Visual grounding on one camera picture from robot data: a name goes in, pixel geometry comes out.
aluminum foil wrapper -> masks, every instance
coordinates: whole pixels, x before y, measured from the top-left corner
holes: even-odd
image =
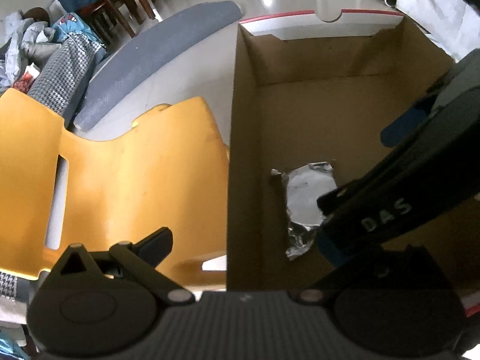
[[[289,173],[272,169],[273,176],[281,176],[285,188],[289,216],[286,256],[290,260],[305,254],[314,244],[317,230],[325,219],[317,207],[317,199],[337,188],[332,171],[328,162],[309,163]]]

yellow plastic chair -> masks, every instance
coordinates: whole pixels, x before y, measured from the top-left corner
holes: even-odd
[[[44,246],[58,156],[68,162],[61,244]],[[16,90],[0,97],[0,270],[30,280],[81,242],[105,251],[169,227],[159,271],[189,287],[221,286],[202,262],[225,254],[228,159],[201,97],[159,105],[121,137],[95,142]]]

brown cardboard carton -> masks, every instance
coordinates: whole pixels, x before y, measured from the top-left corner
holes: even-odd
[[[279,40],[238,28],[230,141],[227,288],[302,288],[332,270],[316,247],[290,262],[283,197],[270,171],[329,161],[338,185],[390,149],[380,131],[453,61],[407,18],[373,36]],[[424,244],[455,283],[478,277],[480,203],[385,245]]]

ribbed black surface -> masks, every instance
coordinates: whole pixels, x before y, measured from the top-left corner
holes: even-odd
[[[61,357],[44,354],[41,359]],[[384,359],[343,337],[321,307],[294,303],[284,292],[204,293],[169,309],[135,347],[103,360]],[[424,358],[454,360],[443,352]]]

triangular hole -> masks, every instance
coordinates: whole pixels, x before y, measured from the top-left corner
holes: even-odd
[[[82,259],[78,253],[72,253],[68,258],[67,263],[61,270],[61,275],[77,274],[85,272],[87,269],[83,265]]]

